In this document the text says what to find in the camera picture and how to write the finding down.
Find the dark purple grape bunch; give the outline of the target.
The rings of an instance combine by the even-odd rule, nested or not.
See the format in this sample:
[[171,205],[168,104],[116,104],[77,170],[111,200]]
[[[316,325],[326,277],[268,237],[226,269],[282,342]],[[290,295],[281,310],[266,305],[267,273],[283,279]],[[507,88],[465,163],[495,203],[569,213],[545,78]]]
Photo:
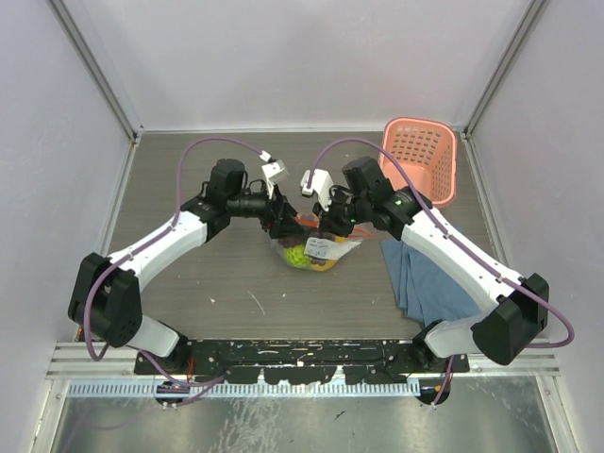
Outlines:
[[336,236],[334,234],[320,231],[318,228],[314,226],[304,226],[304,232],[301,235],[291,236],[287,238],[277,239],[275,242],[275,246],[279,250],[283,259],[283,249],[286,247],[296,246],[298,244],[304,244],[306,246],[309,238],[317,238],[317,239],[326,239],[330,242],[338,243],[343,240],[343,238]]

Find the green custard apple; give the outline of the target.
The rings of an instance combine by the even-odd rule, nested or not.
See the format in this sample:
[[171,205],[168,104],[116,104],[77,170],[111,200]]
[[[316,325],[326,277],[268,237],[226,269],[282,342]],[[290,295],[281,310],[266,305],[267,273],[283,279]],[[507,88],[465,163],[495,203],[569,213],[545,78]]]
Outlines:
[[284,248],[283,255],[285,260],[294,268],[309,268],[310,257],[305,254],[305,248],[306,246],[304,244],[298,244],[296,246]]

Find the clear red zip top bag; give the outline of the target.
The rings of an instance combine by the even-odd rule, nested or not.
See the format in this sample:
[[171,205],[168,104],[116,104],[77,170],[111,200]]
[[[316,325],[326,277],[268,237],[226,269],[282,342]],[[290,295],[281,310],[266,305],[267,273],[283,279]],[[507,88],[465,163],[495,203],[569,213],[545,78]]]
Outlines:
[[[303,232],[304,226],[316,228],[319,226],[318,218],[314,214],[298,214],[296,216],[296,220],[303,227]],[[326,239],[309,238],[306,244],[305,253],[315,258],[339,261],[345,255],[359,247],[364,240],[368,240],[373,237],[374,235],[368,230],[360,226],[355,226],[352,230],[352,233],[347,237],[341,237],[343,240],[338,243],[330,242]],[[276,241],[277,239],[272,240],[271,246],[282,258],[279,250],[275,246]]]

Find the yellow orange mango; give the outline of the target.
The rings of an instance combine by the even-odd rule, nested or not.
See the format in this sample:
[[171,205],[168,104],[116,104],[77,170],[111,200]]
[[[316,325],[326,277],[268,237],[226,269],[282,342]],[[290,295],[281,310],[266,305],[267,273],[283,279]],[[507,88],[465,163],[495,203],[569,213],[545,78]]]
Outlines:
[[325,272],[335,266],[337,260],[325,260],[315,257],[309,258],[309,269],[313,272]]

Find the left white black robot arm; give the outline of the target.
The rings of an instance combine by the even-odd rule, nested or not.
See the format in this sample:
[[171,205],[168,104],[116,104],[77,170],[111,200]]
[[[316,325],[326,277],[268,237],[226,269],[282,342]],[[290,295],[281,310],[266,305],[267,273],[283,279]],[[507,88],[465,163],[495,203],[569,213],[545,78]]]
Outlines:
[[280,192],[285,164],[270,159],[261,167],[260,190],[251,190],[244,164],[221,159],[201,192],[179,206],[166,224],[133,245],[103,257],[91,253],[80,263],[68,316],[86,336],[111,347],[130,346],[155,356],[168,374],[189,362],[184,336],[143,314],[142,292],[160,272],[229,226],[232,218],[256,218],[273,239],[302,232],[296,210]]

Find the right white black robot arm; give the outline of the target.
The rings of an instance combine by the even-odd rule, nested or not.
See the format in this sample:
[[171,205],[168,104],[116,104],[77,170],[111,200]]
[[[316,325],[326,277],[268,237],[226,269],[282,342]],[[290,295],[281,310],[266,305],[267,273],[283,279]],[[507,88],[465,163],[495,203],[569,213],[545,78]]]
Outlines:
[[428,300],[450,310],[454,299],[467,301],[460,314],[423,320],[413,340],[419,368],[433,372],[447,358],[480,353],[510,364],[526,348],[538,348],[548,325],[549,285],[538,274],[523,277],[486,254],[449,225],[439,210],[409,182],[396,189],[378,161],[356,159],[342,170],[348,193],[336,194],[328,172],[311,167],[300,182],[305,196],[316,196],[320,225],[332,233],[370,223],[397,243],[418,252],[453,284],[453,297]]

